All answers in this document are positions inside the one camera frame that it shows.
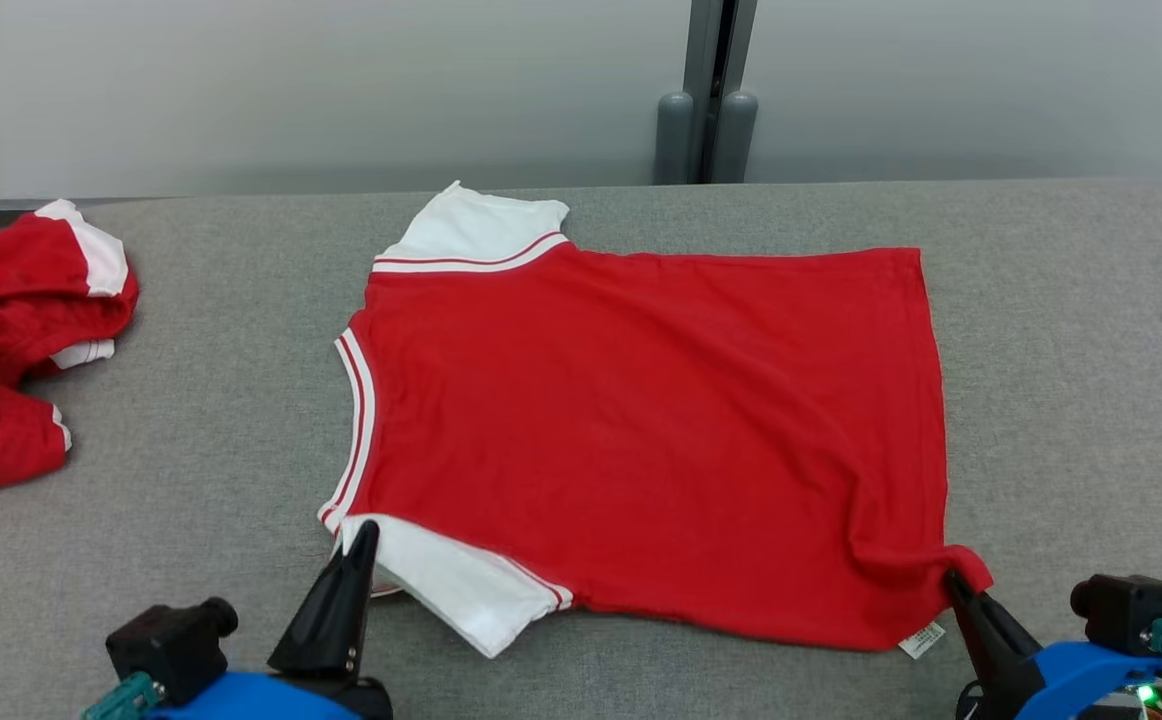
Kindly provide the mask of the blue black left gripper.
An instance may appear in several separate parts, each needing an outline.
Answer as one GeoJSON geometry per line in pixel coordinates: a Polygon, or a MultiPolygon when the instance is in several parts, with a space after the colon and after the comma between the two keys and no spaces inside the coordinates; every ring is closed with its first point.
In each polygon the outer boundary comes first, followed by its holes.
{"type": "Polygon", "coordinates": [[[383,684],[361,676],[380,530],[366,520],[320,573],[267,658],[271,674],[228,671],[189,703],[146,719],[393,719],[383,684]]]}

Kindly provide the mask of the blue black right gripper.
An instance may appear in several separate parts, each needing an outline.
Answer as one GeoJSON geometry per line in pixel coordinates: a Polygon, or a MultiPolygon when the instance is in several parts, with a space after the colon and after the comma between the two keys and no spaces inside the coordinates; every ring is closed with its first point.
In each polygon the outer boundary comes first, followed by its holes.
{"type": "Polygon", "coordinates": [[[1162,656],[1089,642],[1042,647],[960,570],[946,591],[977,675],[959,696],[957,719],[1162,719],[1162,656]]]}

